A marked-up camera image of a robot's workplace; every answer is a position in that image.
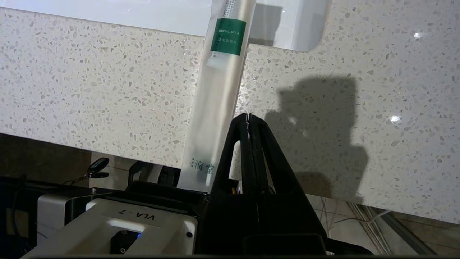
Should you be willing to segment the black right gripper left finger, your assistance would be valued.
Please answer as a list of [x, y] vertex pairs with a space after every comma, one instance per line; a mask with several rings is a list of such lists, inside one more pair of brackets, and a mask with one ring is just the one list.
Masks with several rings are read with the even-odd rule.
[[[234, 194], [229, 178], [236, 142], [240, 142], [243, 193]], [[231, 121], [214, 177], [203, 221], [197, 234], [198, 254], [242, 254], [243, 239], [258, 228], [256, 198], [259, 190], [250, 137], [250, 115]]]

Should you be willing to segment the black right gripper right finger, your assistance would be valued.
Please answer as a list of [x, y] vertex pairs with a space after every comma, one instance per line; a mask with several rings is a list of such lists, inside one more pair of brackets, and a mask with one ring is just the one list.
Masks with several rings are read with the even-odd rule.
[[268, 124], [250, 116], [258, 234], [250, 254], [325, 254], [326, 233]]

